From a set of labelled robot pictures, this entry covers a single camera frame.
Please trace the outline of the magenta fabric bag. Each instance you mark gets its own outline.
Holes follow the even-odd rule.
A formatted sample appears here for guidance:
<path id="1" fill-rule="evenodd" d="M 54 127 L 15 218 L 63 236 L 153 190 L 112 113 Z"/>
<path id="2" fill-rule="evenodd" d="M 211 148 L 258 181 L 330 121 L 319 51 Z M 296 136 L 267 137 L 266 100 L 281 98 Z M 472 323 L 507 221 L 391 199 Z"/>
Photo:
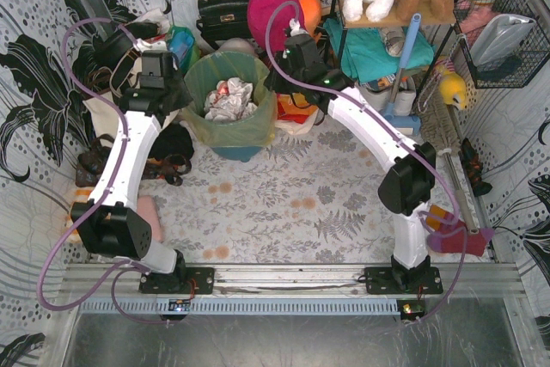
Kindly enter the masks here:
<path id="1" fill-rule="evenodd" d="M 266 28 L 273 11 L 282 3 L 298 0 L 249 0 L 247 7 L 247 24 L 256 43 L 266 49 Z M 285 30 L 289 27 L 290 20 L 296 17 L 293 6 L 283 8 L 273 21 L 270 31 L 270 45 L 272 52 L 284 50 L 286 40 Z"/>

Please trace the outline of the pink rolled towel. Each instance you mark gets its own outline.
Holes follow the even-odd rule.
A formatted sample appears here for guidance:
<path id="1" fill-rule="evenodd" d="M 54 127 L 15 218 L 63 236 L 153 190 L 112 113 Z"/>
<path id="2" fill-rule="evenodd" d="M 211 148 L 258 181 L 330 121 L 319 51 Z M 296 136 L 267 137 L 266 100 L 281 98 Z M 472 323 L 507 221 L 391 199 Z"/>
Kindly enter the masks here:
<path id="1" fill-rule="evenodd" d="M 164 242 L 164 230 L 155 200 L 150 196 L 139 197 L 137 199 L 137 214 L 150 225 L 153 239 L 157 242 Z"/>

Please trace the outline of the teal plastic trash bin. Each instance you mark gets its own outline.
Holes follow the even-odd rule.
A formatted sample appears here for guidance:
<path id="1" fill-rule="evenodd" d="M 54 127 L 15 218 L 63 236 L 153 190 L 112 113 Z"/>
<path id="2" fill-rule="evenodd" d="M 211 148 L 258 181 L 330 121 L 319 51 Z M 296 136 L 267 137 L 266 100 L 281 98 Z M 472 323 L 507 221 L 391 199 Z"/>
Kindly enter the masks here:
<path id="1" fill-rule="evenodd" d="M 223 159 L 239 162 L 249 162 L 257 155 L 261 146 L 238 146 L 238 147 L 211 147 L 211 150 Z"/>

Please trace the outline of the black metal shelf rack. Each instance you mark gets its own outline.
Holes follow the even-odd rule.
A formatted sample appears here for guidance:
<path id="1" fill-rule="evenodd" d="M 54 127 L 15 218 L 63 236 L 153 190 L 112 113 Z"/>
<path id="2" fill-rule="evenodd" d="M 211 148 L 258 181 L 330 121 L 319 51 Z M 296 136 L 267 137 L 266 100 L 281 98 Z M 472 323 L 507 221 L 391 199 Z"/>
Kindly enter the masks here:
<path id="1" fill-rule="evenodd" d="M 360 18 L 357 21 L 346 20 L 343 16 L 344 0 L 332 0 L 330 16 L 337 19 L 341 27 L 340 36 L 333 37 L 334 42 L 331 43 L 334 54 L 337 59 L 338 65 L 343 63 L 343 58 L 348 56 L 349 63 L 351 64 L 351 49 L 346 46 L 346 40 L 349 38 L 348 33 L 352 30 L 360 29 L 379 29 L 379 28 L 406 28 L 408 34 L 412 31 L 412 23 L 410 20 L 400 19 L 397 13 L 397 3 L 394 3 L 389 10 L 388 14 L 380 21 L 370 21 L 364 14 L 366 9 L 370 6 L 369 3 L 364 2 L 363 12 L 360 14 Z M 453 25 L 456 23 L 456 19 L 453 11 L 449 11 L 445 15 L 435 16 L 432 13 L 431 5 L 429 2 L 421 1 L 418 3 L 416 13 L 421 15 L 420 25 Z"/>

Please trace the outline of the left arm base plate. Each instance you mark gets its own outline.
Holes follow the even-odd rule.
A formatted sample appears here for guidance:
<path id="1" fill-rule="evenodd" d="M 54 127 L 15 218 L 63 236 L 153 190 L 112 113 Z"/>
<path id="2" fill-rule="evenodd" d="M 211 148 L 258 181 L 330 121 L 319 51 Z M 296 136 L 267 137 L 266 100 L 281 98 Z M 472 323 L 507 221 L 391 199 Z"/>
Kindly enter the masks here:
<path id="1" fill-rule="evenodd" d="M 213 292 L 213 267 L 188 267 L 183 279 L 174 274 L 151 272 L 140 278 L 138 290 L 157 295 L 210 295 Z"/>

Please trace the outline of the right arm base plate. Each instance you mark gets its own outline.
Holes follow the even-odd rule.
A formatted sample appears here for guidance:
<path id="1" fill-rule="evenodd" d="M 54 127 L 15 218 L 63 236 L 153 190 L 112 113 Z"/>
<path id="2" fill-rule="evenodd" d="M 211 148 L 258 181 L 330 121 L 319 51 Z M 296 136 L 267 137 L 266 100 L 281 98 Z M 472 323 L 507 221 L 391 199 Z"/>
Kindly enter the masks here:
<path id="1" fill-rule="evenodd" d="M 365 267 L 366 290 L 371 295 L 443 294 L 443 283 L 437 268 L 431 267 L 424 275 L 400 285 L 390 267 Z"/>

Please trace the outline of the orange white checked cloth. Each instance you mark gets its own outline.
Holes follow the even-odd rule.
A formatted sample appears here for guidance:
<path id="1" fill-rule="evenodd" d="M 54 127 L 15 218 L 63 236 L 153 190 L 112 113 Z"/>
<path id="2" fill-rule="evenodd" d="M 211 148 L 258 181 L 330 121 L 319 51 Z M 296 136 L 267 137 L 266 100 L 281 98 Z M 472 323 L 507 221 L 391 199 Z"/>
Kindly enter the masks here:
<path id="1" fill-rule="evenodd" d="M 71 206 L 74 206 L 75 203 L 86 203 L 88 201 L 89 195 L 93 192 L 93 187 L 78 187 L 75 190 L 74 193 L 74 199 Z M 73 225 L 72 218 L 70 217 L 70 214 L 68 214 L 67 218 L 65 219 L 65 228 L 69 229 Z M 74 229 L 70 236 L 67 238 L 67 242 L 77 244 L 81 243 L 81 237 L 78 235 L 78 232 L 76 229 Z"/>

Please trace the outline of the yellow-green trash bag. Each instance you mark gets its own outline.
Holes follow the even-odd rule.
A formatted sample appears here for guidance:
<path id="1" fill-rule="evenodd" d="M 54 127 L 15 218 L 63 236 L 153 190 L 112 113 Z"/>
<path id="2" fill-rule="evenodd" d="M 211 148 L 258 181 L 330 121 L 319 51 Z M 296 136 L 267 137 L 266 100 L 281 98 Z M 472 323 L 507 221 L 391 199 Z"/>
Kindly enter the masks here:
<path id="1" fill-rule="evenodd" d="M 192 103 L 180 111 L 199 142 L 215 147 L 263 147 L 274 138 L 276 95 L 265 86 L 267 67 L 244 52 L 213 52 L 186 73 Z M 206 111 L 207 99 L 221 81 L 236 79 L 252 87 L 254 110 L 235 120 L 215 120 Z"/>

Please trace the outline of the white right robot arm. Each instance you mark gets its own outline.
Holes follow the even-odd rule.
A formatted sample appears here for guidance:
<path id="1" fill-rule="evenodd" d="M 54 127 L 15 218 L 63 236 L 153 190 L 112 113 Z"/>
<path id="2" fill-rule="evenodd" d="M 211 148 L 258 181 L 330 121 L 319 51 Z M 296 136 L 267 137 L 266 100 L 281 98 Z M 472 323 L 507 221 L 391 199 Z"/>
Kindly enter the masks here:
<path id="1" fill-rule="evenodd" d="M 416 144 L 379 114 L 341 70 L 329 67 L 313 38 L 300 33 L 286 39 L 280 52 L 268 52 L 272 63 L 266 85 L 289 95 L 297 92 L 337 120 L 375 156 L 385 176 L 377 193 L 394 220 L 394 251 L 388 267 L 368 270 L 370 294 L 440 294 L 439 271 L 432 266 L 426 243 L 425 217 L 437 178 L 436 151 Z"/>

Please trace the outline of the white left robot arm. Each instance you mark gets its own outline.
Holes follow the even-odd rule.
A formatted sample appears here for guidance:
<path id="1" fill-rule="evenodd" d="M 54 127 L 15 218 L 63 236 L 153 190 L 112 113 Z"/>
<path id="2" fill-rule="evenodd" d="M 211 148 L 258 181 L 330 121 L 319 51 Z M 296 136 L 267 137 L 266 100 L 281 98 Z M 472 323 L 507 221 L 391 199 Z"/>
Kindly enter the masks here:
<path id="1" fill-rule="evenodd" d="M 87 202 L 74 204 L 71 218 L 88 252 L 141 267 L 143 293 L 180 293 L 189 285 L 183 255 L 154 240 L 137 201 L 147 156 L 165 119 L 193 98 L 172 52 L 143 40 L 135 48 L 142 53 L 138 86 L 120 97 L 119 126 L 105 168 Z"/>

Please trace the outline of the cream canvas tote bag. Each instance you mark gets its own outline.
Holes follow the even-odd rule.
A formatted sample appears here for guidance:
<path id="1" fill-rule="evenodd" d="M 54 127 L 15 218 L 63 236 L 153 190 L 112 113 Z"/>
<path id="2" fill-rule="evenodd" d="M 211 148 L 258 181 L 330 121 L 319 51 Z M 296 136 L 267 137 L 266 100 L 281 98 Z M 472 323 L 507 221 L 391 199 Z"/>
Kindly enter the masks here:
<path id="1" fill-rule="evenodd" d="M 113 86 L 114 75 L 122 73 L 124 81 L 127 81 L 131 87 L 139 85 L 139 72 L 142 69 L 142 59 L 137 58 L 129 70 L 122 70 L 122 65 L 119 64 L 115 70 L 109 75 L 107 88 L 100 93 L 99 98 L 92 97 L 84 102 L 85 107 L 89 110 L 94 127 L 95 136 L 99 137 L 102 134 L 109 134 L 116 138 L 119 129 L 119 115 L 116 112 L 116 103 L 122 96 L 122 85 L 117 88 Z"/>

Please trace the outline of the blue handled mop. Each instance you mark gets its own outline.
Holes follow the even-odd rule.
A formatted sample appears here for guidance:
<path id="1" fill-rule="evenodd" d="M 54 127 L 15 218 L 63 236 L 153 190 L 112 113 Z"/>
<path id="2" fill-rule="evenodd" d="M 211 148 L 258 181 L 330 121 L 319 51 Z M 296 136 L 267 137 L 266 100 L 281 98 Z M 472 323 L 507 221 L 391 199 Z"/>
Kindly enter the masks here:
<path id="1" fill-rule="evenodd" d="M 399 92 L 399 86 L 401 78 L 403 76 L 403 72 L 412 54 L 413 46 L 416 41 L 421 21 L 422 15 L 420 13 L 415 13 L 410 20 L 410 24 L 406 32 L 402 54 L 400 56 L 398 70 L 395 75 L 395 82 L 392 87 L 388 104 L 382 112 L 382 116 L 387 122 L 391 124 L 391 126 L 407 136 L 415 136 L 419 133 L 419 129 L 421 126 L 420 119 L 416 115 L 397 115 L 394 110 L 394 104 L 397 98 L 397 94 Z"/>

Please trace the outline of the orange plush toy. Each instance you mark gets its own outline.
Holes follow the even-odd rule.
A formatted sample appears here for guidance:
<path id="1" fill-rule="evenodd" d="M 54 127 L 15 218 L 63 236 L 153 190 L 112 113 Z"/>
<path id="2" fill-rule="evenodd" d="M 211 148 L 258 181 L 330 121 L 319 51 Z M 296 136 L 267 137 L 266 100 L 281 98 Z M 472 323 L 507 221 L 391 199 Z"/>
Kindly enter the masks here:
<path id="1" fill-rule="evenodd" d="M 313 35 L 321 22 L 321 0 L 298 0 L 304 16 L 305 28 Z"/>

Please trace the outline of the teal folded cloth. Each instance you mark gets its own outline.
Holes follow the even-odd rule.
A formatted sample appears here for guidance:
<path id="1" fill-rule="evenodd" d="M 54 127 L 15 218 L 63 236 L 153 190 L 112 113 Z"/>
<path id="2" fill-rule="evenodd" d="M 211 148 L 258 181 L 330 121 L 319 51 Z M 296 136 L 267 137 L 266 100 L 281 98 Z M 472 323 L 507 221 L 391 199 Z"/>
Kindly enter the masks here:
<path id="1" fill-rule="evenodd" d="M 422 33 L 417 34 L 407 69 L 429 65 L 433 47 Z M 347 31 L 340 69 L 351 79 L 367 83 L 398 70 L 400 59 L 391 57 L 376 28 L 354 28 Z"/>

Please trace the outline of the aluminium mounting rail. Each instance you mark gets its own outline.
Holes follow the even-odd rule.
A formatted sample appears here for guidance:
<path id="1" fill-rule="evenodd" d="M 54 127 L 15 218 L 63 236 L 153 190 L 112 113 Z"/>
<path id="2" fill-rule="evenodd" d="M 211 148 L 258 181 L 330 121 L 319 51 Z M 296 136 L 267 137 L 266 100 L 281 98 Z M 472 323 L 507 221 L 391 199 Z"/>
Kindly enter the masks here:
<path id="1" fill-rule="evenodd" d="M 360 264 L 191 264 L 214 268 L 211 297 L 359 298 L 367 297 L 358 282 L 364 272 Z M 78 298 L 90 290 L 108 269 L 107 264 L 68 265 L 59 288 L 60 297 Z M 436 263 L 445 291 L 458 264 Z M 128 272 L 117 281 L 117 297 L 138 296 L 139 272 Z M 450 298 L 516 297 L 527 293 L 515 264 L 466 263 Z"/>

